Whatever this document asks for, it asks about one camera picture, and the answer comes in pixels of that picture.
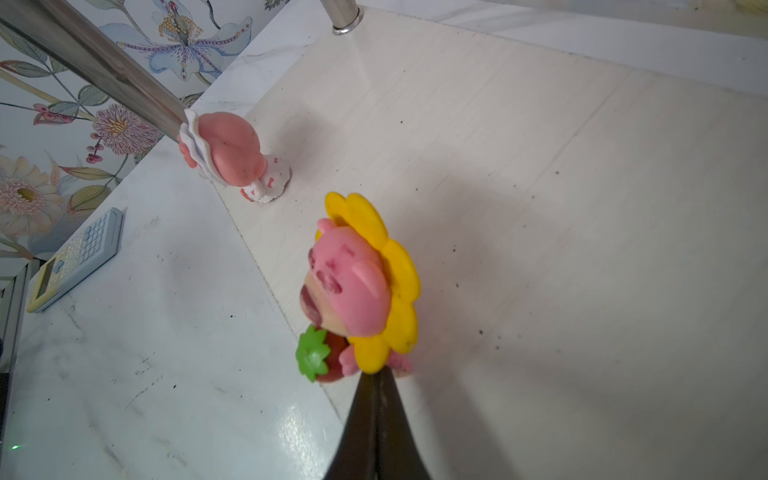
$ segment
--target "floral wallpaper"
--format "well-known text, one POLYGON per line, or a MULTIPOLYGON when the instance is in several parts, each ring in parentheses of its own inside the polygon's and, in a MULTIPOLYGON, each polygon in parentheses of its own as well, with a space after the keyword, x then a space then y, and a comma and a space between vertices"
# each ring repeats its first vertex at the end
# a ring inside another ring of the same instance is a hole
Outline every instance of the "floral wallpaper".
MULTIPOLYGON (((71 0, 191 105, 289 0, 71 0)), ((162 135, 0 26, 0 276, 48 258, 162 135)))

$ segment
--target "calculator keypad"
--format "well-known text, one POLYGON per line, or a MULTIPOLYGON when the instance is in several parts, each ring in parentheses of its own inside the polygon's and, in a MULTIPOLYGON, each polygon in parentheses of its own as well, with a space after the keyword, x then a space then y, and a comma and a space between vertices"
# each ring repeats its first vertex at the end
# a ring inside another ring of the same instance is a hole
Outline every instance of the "calculator keypad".
POLYGON ((89 226, 83 234, 83 244, 81 245, 81 255, 79 263, 83 263, 96 253, 101 251, 101 244, 104 239, 104 229, 107 226, 107 216, 104 215, 89 226))
POLYGON ((109 212, 88 226, 84 232, 70 238, 61 248, 60 258, 64 263, 58 266, 58 278, 63 279, 78 265, 88 261, 101 251, 104 243, 104 230, 107 228, 109 212))

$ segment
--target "calculator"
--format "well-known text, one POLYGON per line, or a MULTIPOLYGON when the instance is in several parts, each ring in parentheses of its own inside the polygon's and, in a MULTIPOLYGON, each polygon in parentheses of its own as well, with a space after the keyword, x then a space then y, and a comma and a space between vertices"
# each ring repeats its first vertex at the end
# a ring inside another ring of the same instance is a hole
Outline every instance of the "calculator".
POLYGON ((45 310, 118 252, 123 212, 111 208, 73 236, 40 268, 27 312, 45 310))

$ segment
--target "painted flower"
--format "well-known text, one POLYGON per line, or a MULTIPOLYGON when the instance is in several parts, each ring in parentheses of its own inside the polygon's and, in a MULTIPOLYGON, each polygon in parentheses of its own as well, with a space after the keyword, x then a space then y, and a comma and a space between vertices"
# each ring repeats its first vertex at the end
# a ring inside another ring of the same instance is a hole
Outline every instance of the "painted flower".
MULTIPOLYGON (((138 115, 120 104, 111 105, 106 110, 96 112, 98 119, 94 130, 104 145, 118 155, 137 154, 155 145, 160 132, 155 127, 141 120, 138 115)), ((101 161, 94 155, 88 163, 101 161)))
POLYGON ((113 41, 137 60, 149 61, 153 73, 171 70, 186 81, 190 74, 207 73, 218 78, 223 57, 241 53, 250 42, 251 18, 239 25, 228 23, 210 38, 200 38, 203 29, 192 21, 192 14, 177 0, 154 0, 161 10, 152 14, 160 36, 170 41, 160 44, 124 23, 101 27, 113 41))
POLYGON ((35 110, 40 112, 35 116, 35 121, 32 122, 33 125, 61 125, 70 124, 74 121, 74 118, 72 117, 56 114, 48 110, 48 107, 43 104, 34 104, 32 106, 35 107, 35 110))
MULTIPOLYGON (((279 6, 281 1, 282 0, 264 0, 264 10, 272 10, 279 6)), ((284 5, 288 5, 288 2, 290 2, 290 0, 286 0, 284 5)))
POLYGON ((47 232, 64 214, 48 174, 26 158, 0 156, 0 230, 9 237, 47 232))

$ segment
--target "clay mouth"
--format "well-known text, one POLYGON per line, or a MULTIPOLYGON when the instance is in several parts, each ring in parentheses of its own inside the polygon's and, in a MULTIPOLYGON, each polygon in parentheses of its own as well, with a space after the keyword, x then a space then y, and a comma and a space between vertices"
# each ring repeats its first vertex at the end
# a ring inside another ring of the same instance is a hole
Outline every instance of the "clay mouth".
POLYGON ((306 315, 306 318, 310 319, 310 322, 312 322, 316 328, 320 328, 320 325, 323 324, 323 315, 321 315, 320 311, 317 309, 315 300, 313 300, 312 295, 310 294, 310 289, 306 288, 306 285, 301 287, 299 302, 301 303, 301 310, 304 312, 304 315, 306 315))

